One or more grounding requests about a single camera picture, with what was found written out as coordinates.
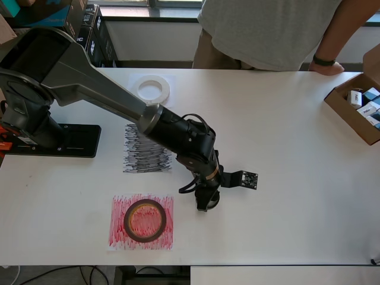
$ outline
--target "hand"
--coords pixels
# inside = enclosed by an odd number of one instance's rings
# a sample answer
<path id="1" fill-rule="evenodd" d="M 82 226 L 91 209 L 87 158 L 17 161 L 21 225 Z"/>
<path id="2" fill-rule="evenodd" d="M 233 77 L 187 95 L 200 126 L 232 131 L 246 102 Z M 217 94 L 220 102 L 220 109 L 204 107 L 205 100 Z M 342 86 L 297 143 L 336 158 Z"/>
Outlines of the hand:
<path id="1" fill-rule="evenodd" d="M 309 71 L 315 71 L 322 75 L 331 76 L 342 73 L 344 71 L 344 68 L 338 62 L 334 63 L 331 66 L 322 66 L 315 64 L 315 62 L 312 61 L 309 65 Z"/>

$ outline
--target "brown tape roll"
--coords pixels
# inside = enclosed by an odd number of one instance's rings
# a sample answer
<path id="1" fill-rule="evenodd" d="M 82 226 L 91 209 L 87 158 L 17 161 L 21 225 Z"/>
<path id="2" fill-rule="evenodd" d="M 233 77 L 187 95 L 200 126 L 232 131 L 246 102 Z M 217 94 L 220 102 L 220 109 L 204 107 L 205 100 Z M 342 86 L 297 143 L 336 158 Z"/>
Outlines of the brown tape roll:
<path id="1" fill-rule="evenodd" d="M 152 234 L 150 234 L 148 236 L 141 236 L 141 235 L 138 235 L 138 233 L 135 231 L 132 223 L 133 223 L 134 215 L 138 214 L 138 212 L 143 207 L 146 207 L 146 206 L 153 207 L 155 210 L 158 211 L 158 213 L 160 214 L 161 223 L 159 225 L 159 228 L 157 230 L 155 230 Z M 135 240 L 136 242 L 146 243 L 146 242 L 152 242 L 152 241 L 158 239 L 160 237 L 160 235 L 162 235 L 162 233 L 164 232 L 165 227 L 166 227 L 165 210 L 161 206 L 160 203 L 158 203 L 157 201 L 152 200 L 152 199 L 142 199 L 142 200 L 139 200 L 139 201 L 133 203 L 128 208 L 128 210 L 126 211 L 125 216 L 124 216 L 124 229 L 125 229 L 127 235 L 131 239 Z"/>

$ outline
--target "black mounting plate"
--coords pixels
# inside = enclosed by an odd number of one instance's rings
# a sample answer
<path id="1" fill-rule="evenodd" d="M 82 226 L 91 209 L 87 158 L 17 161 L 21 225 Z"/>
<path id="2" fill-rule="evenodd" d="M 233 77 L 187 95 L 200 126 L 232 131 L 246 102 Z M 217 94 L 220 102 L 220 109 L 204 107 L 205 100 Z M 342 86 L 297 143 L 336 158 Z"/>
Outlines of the black mounting plate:
<path id="1" fill-rule="evenodd" d="M 96 155 L 101 128 L 98 125 L 59 124 L 65 133 L 64 143 L 55 149 L 26 144 L 17 137 L 10 136 L 7 141 L 13 143 L 12 149 L 5 154 L 19 156 L 59 156 L 93 158 Z"/>

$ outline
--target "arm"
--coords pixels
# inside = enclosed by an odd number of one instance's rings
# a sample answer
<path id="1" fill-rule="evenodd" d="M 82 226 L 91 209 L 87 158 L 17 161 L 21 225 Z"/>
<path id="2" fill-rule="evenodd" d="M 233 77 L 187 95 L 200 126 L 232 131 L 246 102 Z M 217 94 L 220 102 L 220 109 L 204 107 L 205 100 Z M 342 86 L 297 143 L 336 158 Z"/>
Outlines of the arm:
<path id="1" fill-rule="evenodd" d="M 316 57 L 324 61 L 334 60 L 357 29 L 379 8 L 379 0 L 342 0 L 316 51 Z M 333 66 L 320 66 L 312 62 L 309 70 L 335 75 L 343 72 L 344 68 L 337 62 Z"/>

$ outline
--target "white tape roll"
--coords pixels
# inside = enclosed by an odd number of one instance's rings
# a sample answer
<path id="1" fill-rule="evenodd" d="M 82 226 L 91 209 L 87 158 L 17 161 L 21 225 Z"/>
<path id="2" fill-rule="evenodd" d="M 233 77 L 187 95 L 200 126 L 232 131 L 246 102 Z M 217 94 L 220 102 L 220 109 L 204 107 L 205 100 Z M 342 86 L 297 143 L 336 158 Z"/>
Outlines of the white tape roll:
<path id="1" fill-rule="evenodd" d="M 149 100 L 144 99 L 140 95 L 140 87 L 141 86 L 149 86 L 149 85 L 155 85 L 155 83 L 161 85 L 161 95 L 155 99 Z M 147 104 L 163 104 L 167 98 L 170 96 L 170 85 L 169 83 L 158 75 L 147 75 L 139 78 L 135 84 L 132 87 L 132 93 L 138 96 L 142 101 L 144 101 Z"/>

